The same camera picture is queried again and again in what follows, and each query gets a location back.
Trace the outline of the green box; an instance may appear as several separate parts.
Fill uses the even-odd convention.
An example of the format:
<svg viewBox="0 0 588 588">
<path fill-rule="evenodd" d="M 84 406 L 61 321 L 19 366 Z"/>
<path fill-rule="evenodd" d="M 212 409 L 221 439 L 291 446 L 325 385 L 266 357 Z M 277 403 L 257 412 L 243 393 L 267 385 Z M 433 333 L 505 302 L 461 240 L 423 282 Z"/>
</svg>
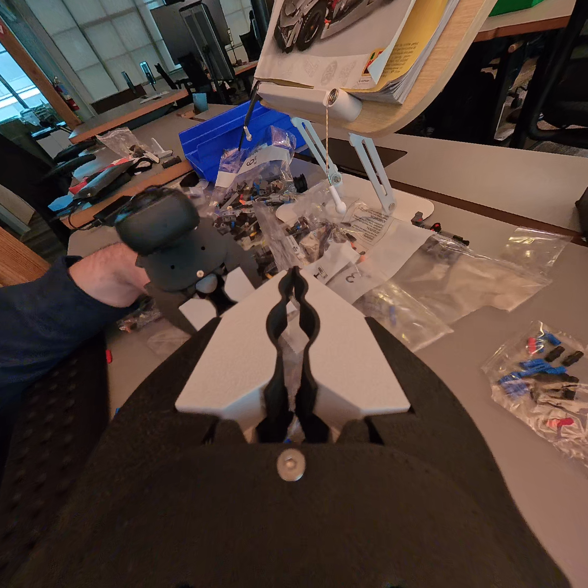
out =
<svg viewBox="0 0 588 588">
<path fill-rule="evenodd" d="M 493 9 L 489 13 L 489 17 L 500 16 L 503 14 L 508 14 L 512 12 L 518 12 L 522 10 L 526 10 L 532 8 L 538 4 L 543 2 L 542 0 L 522 0 L 522 1 L 515 1 L 515 0 L 498 0 L 494 5 Z"/>
</svg>

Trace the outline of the wooden book stand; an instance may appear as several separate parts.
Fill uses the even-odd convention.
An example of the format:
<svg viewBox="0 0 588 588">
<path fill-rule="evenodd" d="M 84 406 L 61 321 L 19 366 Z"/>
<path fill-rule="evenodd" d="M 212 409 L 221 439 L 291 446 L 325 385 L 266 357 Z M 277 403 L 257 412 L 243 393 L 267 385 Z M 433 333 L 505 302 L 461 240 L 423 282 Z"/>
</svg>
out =
<svg viewBox="0 0 588 588">
<path fill-rule="evenodd" d="M 404 127 L 433 102 L 458 67 L 495 3 L 458 2 L 402 104 L 354 97 L 344 89 L 309 89 L 289 82 L 256 82 L 243 123 L 242 138 L 252 140 L 247 126 L 257 102 L 288 115 L 327 174 L 334 208 L 342 215 L 346 212 L 341 199 L 342 175 L 330 160 L 328 139 L 323 145 L 312 125 L 325 123 L 328 128 L 328 120 L 331 120 L 334 128 L 348 131 L 349 143 L 355 148 L 386 217 L 405 222 L 410 222 L 417 212 L 424 218 L 430 217 L 434 211 L 432 202 L 391 187 L 373 138 Z"/>
</svg>

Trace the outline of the black red pouch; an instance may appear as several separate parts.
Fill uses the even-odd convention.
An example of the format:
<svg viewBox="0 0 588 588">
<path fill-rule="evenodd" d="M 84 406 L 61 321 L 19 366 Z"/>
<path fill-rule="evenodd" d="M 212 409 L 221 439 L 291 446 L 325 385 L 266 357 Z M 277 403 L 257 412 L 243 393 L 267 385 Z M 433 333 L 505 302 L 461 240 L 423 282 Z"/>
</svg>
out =
<svg viewBox="0 0 588 588">
<path fill-rule="evenodd" d="M 72 188 L 70 195 L 74 200 L 92 200 L 98 196 L 107 196 L 126 185 L 135 175 L 148 171 L 159 163 L 160 158 L 152 153 L 146 153 L 140 158 L 117 160 Z"/>
</svg>

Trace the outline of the pile of lego part bags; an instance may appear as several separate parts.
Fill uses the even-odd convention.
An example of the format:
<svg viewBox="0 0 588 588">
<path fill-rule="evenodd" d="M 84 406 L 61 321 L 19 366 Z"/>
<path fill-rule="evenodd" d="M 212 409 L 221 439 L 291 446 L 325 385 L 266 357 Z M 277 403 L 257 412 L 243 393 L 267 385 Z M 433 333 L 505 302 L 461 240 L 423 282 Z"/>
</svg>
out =
<svg viewBox="0 0 588 588">
<path fill-rule="evenodd" d="M 210 300 L 218 315 L 231 303 L 223 277 L 241 267 L 252 284 L 291 266 L 307 269 L 410 350 L 451 332 L 449 325 L 483 306 L 510 311 L 550 282 L 548 273 L 571 238 L 518 227 L 499 257 L 426 224 L 386 217 L 364 193 L 338 214 L 329 181 L 307 187 L 290 170 L 294 136 L 271 126 L 248 151 L 224 151 L 213 191 L 202 179 L 188 196 L 228 246 Z"/>
</svg>

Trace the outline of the black display screen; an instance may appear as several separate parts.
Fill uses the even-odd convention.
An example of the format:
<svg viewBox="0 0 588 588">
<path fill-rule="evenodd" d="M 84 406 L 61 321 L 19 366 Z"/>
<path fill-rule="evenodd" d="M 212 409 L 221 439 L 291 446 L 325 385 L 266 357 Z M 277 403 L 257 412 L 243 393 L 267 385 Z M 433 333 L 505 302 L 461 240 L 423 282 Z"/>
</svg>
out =
<svg viewBox="0 0 588 588">
<path fill-rule="evenodd" d="M 219 1 L 165 1 L 151 15 L 175 64 L 180 65 L 198 92 L 206 91 L 218 104 L 230 97 L 224 83 L 235 79 L 226 47 L 231 44 Z"/>
</svg>

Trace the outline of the red fire extinguisher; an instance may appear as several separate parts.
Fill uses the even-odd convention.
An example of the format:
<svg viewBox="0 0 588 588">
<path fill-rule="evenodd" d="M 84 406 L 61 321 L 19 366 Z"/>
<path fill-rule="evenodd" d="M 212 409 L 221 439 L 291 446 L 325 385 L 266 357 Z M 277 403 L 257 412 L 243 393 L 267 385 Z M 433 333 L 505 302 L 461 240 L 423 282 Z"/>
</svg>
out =
<svg viewBox="0 0 588 588">
<path fill-rule="evenodd" d="M 67 90 L 65 85 L 59 80 L 58 77 L 54 77 L 52 85 L 56 93 L 63 99 L 64 103 L 67 104 L 70 110 L 72 112 L 78 112 L 79 106 L 77 105 L 73 96 L 70 94 L 70 92 Z"/>
</svg>

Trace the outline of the black perforated office chair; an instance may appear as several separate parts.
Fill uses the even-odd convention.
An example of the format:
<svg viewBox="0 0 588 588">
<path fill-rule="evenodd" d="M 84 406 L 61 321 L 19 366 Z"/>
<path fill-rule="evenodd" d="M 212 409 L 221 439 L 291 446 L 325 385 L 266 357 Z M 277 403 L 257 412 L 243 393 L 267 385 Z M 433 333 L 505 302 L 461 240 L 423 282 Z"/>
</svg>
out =
<svg viewBox="0 0 588 588">
<path fill-rule="evenodd" d="M 1 587 L 48 534 L 109 422 L 98 334 L 22 395 L 1 483 Z"/>
</svg>

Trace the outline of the long grey desk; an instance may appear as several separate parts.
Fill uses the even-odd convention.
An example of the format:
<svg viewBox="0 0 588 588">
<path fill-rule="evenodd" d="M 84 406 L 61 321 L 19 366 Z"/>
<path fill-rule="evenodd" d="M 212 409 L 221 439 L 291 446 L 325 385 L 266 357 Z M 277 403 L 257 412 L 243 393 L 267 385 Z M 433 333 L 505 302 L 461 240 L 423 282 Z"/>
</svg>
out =
<svg viewBox="0 0 588 588">
<path fill-rule="evenodd" d="M 71 144 L 81 143 L 137 119 L 142 120 L 145 116 L 151 116 L 152 113 L 158 113 L 158 116 L 162 116 L 161 112 L 165 114 L 171 107 L 177 107 L 178 104 L 186 105 L 188 97 L 188 90 L 177 89 L 166 91 L 159 97 L 148 96 L 133 99 L 127 104 L 92 116 L 73 129 L 69 141 Z"/>
</svg>

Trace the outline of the brown wooden desk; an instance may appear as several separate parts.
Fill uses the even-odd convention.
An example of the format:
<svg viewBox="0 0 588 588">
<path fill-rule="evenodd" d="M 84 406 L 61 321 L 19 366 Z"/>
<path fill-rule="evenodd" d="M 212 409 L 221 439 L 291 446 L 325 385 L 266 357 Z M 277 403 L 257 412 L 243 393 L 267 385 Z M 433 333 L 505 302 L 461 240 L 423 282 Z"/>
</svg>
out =
<svg viewBox="0 0 588 588">
<path fill-rule="evenodd" d="M 1 228 L 1 287 L 34 281 L 49 268 L 48 262 Z"/>
</svg>

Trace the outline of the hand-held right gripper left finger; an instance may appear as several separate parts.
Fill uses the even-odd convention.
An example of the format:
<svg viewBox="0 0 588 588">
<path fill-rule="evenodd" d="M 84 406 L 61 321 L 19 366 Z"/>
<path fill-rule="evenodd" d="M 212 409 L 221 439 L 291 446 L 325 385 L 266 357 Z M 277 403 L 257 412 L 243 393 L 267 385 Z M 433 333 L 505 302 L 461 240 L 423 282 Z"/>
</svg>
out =
<svg viewBox="0 0 588 588">
<path fill-rule="evenodd" d="M 293 413 L 278 339 L 292 289 L 293 270 L 281 271 L 217 320 L 177 411 L 234 420 L 260 442 L 284 441 Z"/>
</svg>

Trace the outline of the small bag of lego pieces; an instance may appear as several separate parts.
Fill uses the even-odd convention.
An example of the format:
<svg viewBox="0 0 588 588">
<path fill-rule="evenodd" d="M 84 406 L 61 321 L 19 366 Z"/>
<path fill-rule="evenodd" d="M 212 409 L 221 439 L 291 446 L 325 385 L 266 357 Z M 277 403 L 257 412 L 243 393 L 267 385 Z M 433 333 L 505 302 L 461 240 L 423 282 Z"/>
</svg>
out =
<svg viewBox="0 0 588 588">
<path fill-rule="evenodd" d="M 492 399 L 587 470 L 587 345 L 542 321 L 482 366 Z"/>
</svg>

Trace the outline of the blue plastic storage bin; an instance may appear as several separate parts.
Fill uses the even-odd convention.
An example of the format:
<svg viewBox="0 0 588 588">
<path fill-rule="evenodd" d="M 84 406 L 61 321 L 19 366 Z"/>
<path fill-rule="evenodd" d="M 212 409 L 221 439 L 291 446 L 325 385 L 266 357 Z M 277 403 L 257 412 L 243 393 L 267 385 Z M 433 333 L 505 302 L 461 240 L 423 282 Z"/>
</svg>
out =
<svg viewBox="0 0 588 588">
<path fill-rule="evenodd" d="M 200 177 L 209 181 L 217 179 L 224 151 L 235 149 L 239 145 L 248 109 L 249 102 L 232 107 L 179 134 L 185 158 Z M 304 138 L 288 115 L 257 103 L 247 123 L 252 140 L 242 138 L 241 150 L 248 151 L 266 142 L 270 138 L 271 126 L 290 132 L 296 140 L 296 151 L 306 149 Z"/>
</svg>

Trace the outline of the yellow instruction booklet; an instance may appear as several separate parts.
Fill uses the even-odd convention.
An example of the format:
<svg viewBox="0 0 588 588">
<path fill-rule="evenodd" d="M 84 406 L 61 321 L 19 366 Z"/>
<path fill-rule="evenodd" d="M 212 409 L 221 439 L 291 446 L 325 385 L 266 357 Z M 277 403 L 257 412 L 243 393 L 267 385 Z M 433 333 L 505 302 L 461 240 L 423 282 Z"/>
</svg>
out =
<svg viewBox="0 0 588 588">
<path fill-rule="evenodd" d="M 459 1 L 416 1 L 378 84 L 361 99 L 403 104 L 458 5 Z"/>
</svg>

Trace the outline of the person's left hand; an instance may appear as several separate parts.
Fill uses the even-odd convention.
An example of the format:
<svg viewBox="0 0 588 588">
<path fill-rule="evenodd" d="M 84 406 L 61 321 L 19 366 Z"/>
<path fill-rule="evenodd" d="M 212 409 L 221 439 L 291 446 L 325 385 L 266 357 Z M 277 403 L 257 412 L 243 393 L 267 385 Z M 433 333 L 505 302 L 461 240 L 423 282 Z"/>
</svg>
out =
<svg viewBox="0 0 588 588">
<path fill-rule="evenodd" d="M 112 307 L 129 307 L 143 295 L 149 277 L 138 255 L 124 243 L 103 247 L 74 263 L 69 274 L 90 297 Z"/>
</svg>

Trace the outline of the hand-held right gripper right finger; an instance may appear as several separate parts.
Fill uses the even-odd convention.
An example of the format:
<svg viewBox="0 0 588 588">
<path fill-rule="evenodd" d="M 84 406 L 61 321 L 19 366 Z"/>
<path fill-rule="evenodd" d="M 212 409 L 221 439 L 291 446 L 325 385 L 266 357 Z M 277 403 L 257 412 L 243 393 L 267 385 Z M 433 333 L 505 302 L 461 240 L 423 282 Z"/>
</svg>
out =
<svg viewBox="0 0 588 588">
<path fill-rule="evenodd" d="M 307 443 L 345 424 L 406 413 L 410 402 L 360 311 L 306 270 L 295 269 L 299 325 L 308 337 L 295 413 Z"/>
</svg>

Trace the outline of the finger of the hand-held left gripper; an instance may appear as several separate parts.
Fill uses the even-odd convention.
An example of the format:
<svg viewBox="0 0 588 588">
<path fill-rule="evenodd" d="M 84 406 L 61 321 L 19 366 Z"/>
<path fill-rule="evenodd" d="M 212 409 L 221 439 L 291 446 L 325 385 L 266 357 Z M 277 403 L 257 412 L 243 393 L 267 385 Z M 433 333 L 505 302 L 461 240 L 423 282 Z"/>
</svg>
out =
<svg viewBox="0 0 588 588">
<path fill-rule="evenodd" d="M 196 333 L 218 317 L 215 305 L 208 299 L 191 298 L 178 308 L 178 328 L 185 333 Z"/>
<path fill-rule="evenodd" d="M 222 292 L 231 303 L 239 303 L 255 291 L 255 287 L 241 267 L 223 277 Z"/>
</svg>

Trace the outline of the grey car instruction booklet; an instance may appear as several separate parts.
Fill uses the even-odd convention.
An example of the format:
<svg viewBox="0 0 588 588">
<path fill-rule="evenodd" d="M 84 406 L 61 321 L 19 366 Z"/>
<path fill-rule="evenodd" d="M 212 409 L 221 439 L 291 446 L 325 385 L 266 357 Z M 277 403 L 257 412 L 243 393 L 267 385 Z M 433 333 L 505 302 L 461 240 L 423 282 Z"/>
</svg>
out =
<svg viewBox="0 0 588 588">
<path fill-rule="evenodd" d="M 414 4 L 274 1 L 256 78 L 310 88 L 372 88 Z"/>
</svg>

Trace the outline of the person's left forearm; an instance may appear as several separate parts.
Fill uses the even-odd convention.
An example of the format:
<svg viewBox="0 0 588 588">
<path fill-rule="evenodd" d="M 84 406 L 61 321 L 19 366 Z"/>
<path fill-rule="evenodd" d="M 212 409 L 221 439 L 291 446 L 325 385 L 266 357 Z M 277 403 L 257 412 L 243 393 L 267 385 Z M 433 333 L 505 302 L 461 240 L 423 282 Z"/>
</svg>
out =
<svg viewBox="0 0 588 588">
<path fill-rule="evenodd" d="M 92 298 L 71 278 L 80 256 L 63 256 L 35 281 L 1 288 L 1 407 L 83 342 L 134 307 Z"/>
</svg>

